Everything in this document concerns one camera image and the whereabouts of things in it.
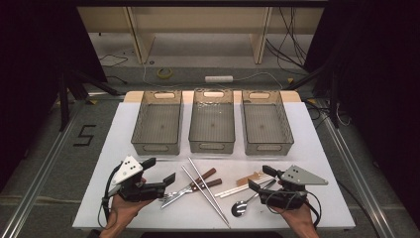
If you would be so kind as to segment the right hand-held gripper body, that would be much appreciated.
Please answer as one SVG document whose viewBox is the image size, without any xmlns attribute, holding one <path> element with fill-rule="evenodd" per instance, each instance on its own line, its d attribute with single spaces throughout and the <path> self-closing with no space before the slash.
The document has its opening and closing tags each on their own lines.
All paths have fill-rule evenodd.
<svg viewBox="0 0 420 238">
<path fill-rule="evenodd" d="M 282 172 L 277 170 L 281 188 L 269 190 L 261 188 L 259 196 L 262 204 L 282 209 L 300 208 L 306 201 L 308 190 L 306 185 L 327 185 L 328 181 L 320 178 L 296 165 Z"/>
</svg>

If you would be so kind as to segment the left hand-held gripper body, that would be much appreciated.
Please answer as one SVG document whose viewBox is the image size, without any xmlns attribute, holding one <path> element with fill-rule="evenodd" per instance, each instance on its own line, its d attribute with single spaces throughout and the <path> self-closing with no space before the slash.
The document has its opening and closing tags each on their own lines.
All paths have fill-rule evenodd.
<svg viewBox="0 0 420 238">
<path fill-rule="evenodd" d="M 125 201 L 131 202 L 162 198 L 165 184 L 142 181 L 144 171 L 141 163 L 133 156 L 127 156 L 112 176 L 111 195 L 119 194 Z"/>
</svg>

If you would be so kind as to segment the clear plastic spoon tan handle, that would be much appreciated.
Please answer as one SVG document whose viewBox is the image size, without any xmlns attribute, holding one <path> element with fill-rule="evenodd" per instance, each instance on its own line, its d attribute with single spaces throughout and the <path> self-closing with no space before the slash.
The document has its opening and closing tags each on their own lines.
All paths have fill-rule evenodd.
<svg viewBox="0 0 420 238">
<path fill-rule="evenodd" d="M 249 176 L 246 176 L 246 177 L 243 177 L 243 178 L 239 178 L 239 179 L 236 181 L 236 185 L 237 185 L 237 186 L 241 186 L 241 185 L 247 184 L 249 179 L 251 179 L 251 180 L 259 180 L 259 179 L 261 179 L 263 176 L 264 176 L 264 173 L 263 173 L 263 172 L 253 172 L 253 173 L 252 173 L 251 175 L 249 175 Z"/>
</svg>

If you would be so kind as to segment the metal spoon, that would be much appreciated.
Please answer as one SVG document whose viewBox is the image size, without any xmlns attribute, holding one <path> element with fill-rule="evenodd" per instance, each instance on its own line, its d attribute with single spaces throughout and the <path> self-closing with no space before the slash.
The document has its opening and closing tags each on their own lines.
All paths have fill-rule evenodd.
<svg viewBox="0 0 420 238">
<path fill-rule="evenodd" d="M 231 207 L 231 213 L 234 217 L 240 217 L 244 215 L 247 211 L 248 204 L 258 196 L 259 194 L 256 192 L 253 194 L 250 198 L 247 200 L 240 200 L 237 201 L 232 207 Z"/>
</svg>

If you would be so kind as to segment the knife with light wooden handle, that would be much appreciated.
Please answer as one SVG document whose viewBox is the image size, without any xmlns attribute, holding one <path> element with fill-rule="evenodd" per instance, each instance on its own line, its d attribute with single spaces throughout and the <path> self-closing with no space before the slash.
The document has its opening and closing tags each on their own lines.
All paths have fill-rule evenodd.
<svg viewBox="0 0 420 238">
<path fill-rule="evenodd" d="M 214 175 L 216 173 L 216 170 L 214 168 L 210 169 L 209 171 L 207 171 L 205 174 L 203 174 L 203 177 L 205 179 L 209 178 L 210 176 Z M 200 178 L 197 178 L 195 180 L 197 183 L 202 182 Z M 162 203 L 161 208 L 165 208 L 167 206 L 169 206 L 170 204 L 174 203 L 175 200 L 173 200 L 171 203 Z"/>
</svg>

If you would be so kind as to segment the transparent grey plastic bin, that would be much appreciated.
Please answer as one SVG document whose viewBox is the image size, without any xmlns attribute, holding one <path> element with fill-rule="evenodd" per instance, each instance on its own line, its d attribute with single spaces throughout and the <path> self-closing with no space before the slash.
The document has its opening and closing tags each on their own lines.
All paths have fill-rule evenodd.
<svg viewBox="0 0 420 238">
<path fill-rule="evenodd" d="M 178 155 L 183 103 L 180 90 L 145 91 L 131 143 L 138 155 Z"/>
<path fill-rule="evenodd" d="M 242 115 L 248 156 L 286 156 L 293 134 L 278 90 L 243 90 Z"/>
<path fill-rule="evenodd" d="M 231 89 L 194 90 L 188 140 L 192 153 L 233 153 L 236 133 Z"/>
</svg>

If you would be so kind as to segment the person's left hand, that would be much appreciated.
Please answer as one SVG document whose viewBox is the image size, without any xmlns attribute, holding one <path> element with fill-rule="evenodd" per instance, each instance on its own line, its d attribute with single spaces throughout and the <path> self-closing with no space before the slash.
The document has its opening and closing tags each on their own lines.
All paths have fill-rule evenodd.
<svg viewBox="0 0 420 238">
<path fill-rule="evenodd" d="M 116 194 L 112 198 L 109 219 L 119 223 L 123 221 L 130 222 L 138 215 L 141 209 L 152 202 L 152 199 L 138 202 L 125 201 L 119 194 Z"/>
</svg>

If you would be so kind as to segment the person's right hand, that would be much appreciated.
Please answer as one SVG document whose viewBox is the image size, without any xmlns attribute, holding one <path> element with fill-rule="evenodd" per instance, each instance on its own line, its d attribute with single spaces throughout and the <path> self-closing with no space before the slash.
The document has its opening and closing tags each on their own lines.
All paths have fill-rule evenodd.
<svg viewBox="0 0 420 238">
<path fill-rule="evenodd" d="M 303 230 L 304 228 L 312 228 L 312 216 L 311 210 L 307 204 L 303 204 L 300 208 L 297 209 L 282 209 L 278 207 L 271 207 L 275 212 L 279 213 L 286 223 L 292 229 L 297 229 L 298 231 Z"/>
</svg>

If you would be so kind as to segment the white table sheet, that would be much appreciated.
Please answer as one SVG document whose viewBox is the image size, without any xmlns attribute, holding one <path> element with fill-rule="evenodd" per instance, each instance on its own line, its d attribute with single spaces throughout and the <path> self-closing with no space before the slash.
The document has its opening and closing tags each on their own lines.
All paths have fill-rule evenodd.
<svg viewBox="0 0 420 238">
<path fill-rule="evenodd" d="M 166 189 L 168 192 L 173 192 L 187 186 L 199 172 L 204 173 L 214 168 L 216 174 L 212 178 L 220 179 L 222 183 L 212 187 L 211 191 L 218 193 L 234 187 L 237 179 L 259 171 L 264 165 L 282 171 L 292 165 L 297 165 L 328 182 L 326 185 L 307 187 L 310 191 L 308 196 L 310 203 L 322 210 L 318 228 L 354 228 L 354 219 L 336 183 L 305 105 L 301 102 L 290 102 L 284 107 L 294 138 L 294 144 L 289 153 L 276 157 L 249 157 L 245 154 L 240 104 L 235 105 L 234 152 L 228 155 L 190 152 L 188 134 L 191 106 L 185 104 L 180 153 L 175 157 L 159 156 L 156 165 L 144 172 L 144 177 L 148 181 L 157 182 L 171 174 L 176 174 L 175 182 Z M 139 108 L 138 103 L 121 103 L 118 106 L 96 168 L 73 222 L 75 228 L 95 228 L 105 221 L 104 218 L 98 216 L 98 211 L 108 177 L 126 156 L 137 154 L 131 144 L 131 138 Z M 144 208 L 129 227 L 142 231 L 239 231 L 279 230 L 287 226 L 280 216 L 271 213 L 257 199 L 251 201 L 243 216 L 234 217 L 231 213 L 232 205 L 252 195 L 253 192 L 247 189 L 221 198 L 219 204 L 227 216 L 226 220 L 218 215 L 199 191 L 181 197 L 166 208 L 163 208 L 159 201 L 155 201 Z"/>
</svg>

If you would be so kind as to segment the black metal stand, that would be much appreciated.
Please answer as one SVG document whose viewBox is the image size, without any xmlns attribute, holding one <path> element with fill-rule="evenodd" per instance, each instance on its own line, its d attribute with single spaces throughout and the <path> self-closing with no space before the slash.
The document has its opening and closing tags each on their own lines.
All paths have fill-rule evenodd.
<svg viewBox="0 0 420 238">
<path fill-rule="evenodd" d="M 332 121 L 335 128 L 339 127 L 339 116 L 338 116 L 338 75 L 337 71 L 333 69 L 328 63 L 320 66 L 313 72 L 305 75 L 299 81 L 292 83 L 286 87 L 286 90 L 295 90 L 314 79 L 327 80 L 330 83 L 330 104 L 329 104 L 329 118 Z"/>
<path fill-rule="evenodd" d="M 87 82 L 101 89 L 102 91 L 113 95 L 122 95 L 122 92 L 105 85 L 94 77 L 79 70 L 65 71 L 58 80 L 58 95 L 60 102 L 61 124 L 60 131 L 63 131 L 69 123 L 69 101 L 67 93 L 70 92 L 76 100 L 85 100 L 88 98 L 88 92 L 83 86 Z"/>
</svg>

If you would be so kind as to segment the white power strip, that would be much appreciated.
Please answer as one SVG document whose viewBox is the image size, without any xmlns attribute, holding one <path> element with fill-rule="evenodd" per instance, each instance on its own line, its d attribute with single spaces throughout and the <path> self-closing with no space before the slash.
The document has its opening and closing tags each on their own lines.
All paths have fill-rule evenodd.
<svg viewBox="0 0 420 238">
<path fill-rule="evenodd" d="M 234 77 L 232 75 L 208 75 L 204 77 L 207 83 L 229 83 L 233 82 Z"/>
</svg>

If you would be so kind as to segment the light wooden shelf unit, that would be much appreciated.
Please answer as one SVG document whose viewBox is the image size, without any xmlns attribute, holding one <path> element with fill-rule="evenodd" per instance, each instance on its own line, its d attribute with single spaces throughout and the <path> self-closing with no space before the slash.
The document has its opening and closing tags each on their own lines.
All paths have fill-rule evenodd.
<svg viewBox="0 0 420 238">
<path fill-rule="evenodd" d="M 80 7 L 79 16 L 89 33 L 129 33 L 139 62 L 148 59 L 158 33 L 246 34 L 256 64 L 263 62 L 265 39 L 286 32 L 276 18 L 295 23 L 295 33 L 316 32 L 323 10 L 298 7 Z"/>
</svg>

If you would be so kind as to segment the metal floor rail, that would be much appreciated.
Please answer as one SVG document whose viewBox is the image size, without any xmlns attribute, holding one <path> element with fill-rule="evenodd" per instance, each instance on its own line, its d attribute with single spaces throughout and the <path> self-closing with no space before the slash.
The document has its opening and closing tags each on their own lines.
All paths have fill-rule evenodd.
<svg viewBox="0 0 420 238">
<path fill-rule="evenodd" d="M 323 123 L 332 137 L 347 171 L 350 174 L 353 184 L 359 194 L 360 202 L 364 205 L 367 217 L 371 220 L 377 236 L 379 238 L 396 238 L 384 211 L 380 207 L 378 200 L 375 198 L 370 186 L 368 185 L 368 181 L 357 165 L 357 161 L 351 153 L 342 133 L 335 127 L 329 117 L 323 116 Z"/>
<path fill-rule="evenodd" d="M 43 163 L 37 170 L 37 173 L 31 180 L 28 188 L 22 196 L 16 198 L 17 207 L 5 224 L 4 229 L 0 232 L 0 238 L 17 238 L 19 236 L 54 164 L 58 160 L 59 154 L 62 151 L 64 143 L 67 140 L 83 105 L 83 101 L 76 101 L 73 104 L 68 122 L 63 127 L 59 128 L 48 154 L 43 158 Z"/>
</svg>

